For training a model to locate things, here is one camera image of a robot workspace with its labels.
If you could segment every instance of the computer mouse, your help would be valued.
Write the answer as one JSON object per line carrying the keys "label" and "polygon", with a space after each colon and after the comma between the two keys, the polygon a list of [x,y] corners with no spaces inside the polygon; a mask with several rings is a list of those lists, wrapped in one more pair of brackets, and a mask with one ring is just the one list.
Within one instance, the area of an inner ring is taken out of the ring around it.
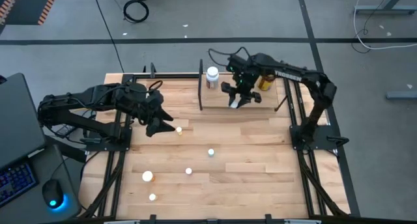
{"label": "computer mouse", "polygon": [[58,208],[64,201],[64,193],[56,179],[51,179],[42,186],[42,195],[46,205],[50,208]]}

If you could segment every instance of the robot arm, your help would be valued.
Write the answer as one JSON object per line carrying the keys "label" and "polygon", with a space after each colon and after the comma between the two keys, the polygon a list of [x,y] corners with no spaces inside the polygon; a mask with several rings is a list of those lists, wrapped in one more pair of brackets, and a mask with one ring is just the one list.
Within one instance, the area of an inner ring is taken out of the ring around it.
{"label": "robot arm", "polygon": [[164,120],[172,121],[173,118],[162,109],[164,97],[157,90],[161,85],[162,81],[157,81],[147,90],[139,83],[114,83],[97,85],[81,93],[48,95],[39,104],[38,120],[41,125],[49,129],[58,124],[68,124],[99,133],[102,137],[118,140],[122,137],[123,127],[120,124],[116,122],[104,124],[69,112],[70,109],[82,107],[93,111],[116,109],[137,118],[141,125],[147,126],[148,137],[159,132],[174,131],[174,127],[164,122]]}
{"label": "robot arm", "polygon": [[314,100],[313,110],[309,117],[303,120],[300,130],[300,139],[306,143],[313,141],[317,122],[323,111],[332,105],[337,89],[322,72],[307,70],[283,61],[278,62],[263,53],[252,55],[246,61],[238,55],[231,55],[226,70],[233,73],[236,87],[223,82],[222,91],[229,93],[229,105],[235,101],[236,94],[240,94],[237,108],[250,103],[252,98],[257,103],[262,101],[259,93],[252,92],[259,76],[274,75],[305,84]]}

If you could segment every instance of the gray floor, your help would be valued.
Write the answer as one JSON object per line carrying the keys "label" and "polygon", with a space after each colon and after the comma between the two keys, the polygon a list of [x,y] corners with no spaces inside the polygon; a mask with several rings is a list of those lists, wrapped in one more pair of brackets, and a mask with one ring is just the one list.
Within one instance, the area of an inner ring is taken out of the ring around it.
{"label": "gray floor", "polygon": [[[127,0],[117,0],[123,5]],[[305,0],[316,38],[352,38],[356,0]],[[361,5],[380,0],[361,0]],[[99,0],[114,38],[297,37],[307,33],[298,0],[148,0],[148,20],[122,20],[114,0]],[[416,0],[402,0],[401,4]],[[132,15],[143,13],[133,8]],[[362,27],[367,17],[357,18]],[[366,37],[416,37],[417,16],[376,16]],[[107,39],[94,0],[56,0],[43,26],[7,25],[0,40]],[[309,44],[131,44],[117,45],[124,69],[140,72],[153,62],[159,72],[189,72],[212,64],[209,48],[265,52],[288,63],[314,68]],[[334,108],[361,215],[417,220],[416,102],[389,102],[386,91],[417,88],[417,47],[362,55],[350,44],[319,44],[324,71],[338,86]],[[226,62],[224,57],[217,57]],[[112,45],[0,46],[0,74],[26,75],[35,103],[46,94],[77,92],[120,72]],[[79,165],[70,167],[79,176]]]}

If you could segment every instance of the black keyboard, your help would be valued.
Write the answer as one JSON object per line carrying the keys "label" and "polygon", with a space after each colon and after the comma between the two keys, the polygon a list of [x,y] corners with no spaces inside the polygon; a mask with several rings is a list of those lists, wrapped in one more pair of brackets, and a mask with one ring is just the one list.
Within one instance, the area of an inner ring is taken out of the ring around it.
{"label": "black keyboard", "polygon": [[37,185],[27,158],[0,170],[0,207]]}

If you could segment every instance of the white cable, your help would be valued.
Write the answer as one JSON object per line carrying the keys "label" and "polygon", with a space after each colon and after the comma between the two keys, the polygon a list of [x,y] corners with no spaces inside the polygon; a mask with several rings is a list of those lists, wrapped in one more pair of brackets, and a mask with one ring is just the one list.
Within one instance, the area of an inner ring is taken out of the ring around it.
{"label": "white cable", "polygon": [[358,31],[356,30],[356,8],[359,5],[359,0],[356,1],[356,6],[354,7],[354,12],[353,12],[353,28],[354,28],[354,33],[356,34],[356,37],[358,38],[359,42],[367,49],[390,49],[390,48],[409,48],[412,46],[417,46],[417,44],[410,44],[410,45],[405,45],[405,46],[389,46],[389,47],[384,47],[384,48],[371,48],[367,45],[365,45],[362,40],[360,39],[359,35],[358,35]]}

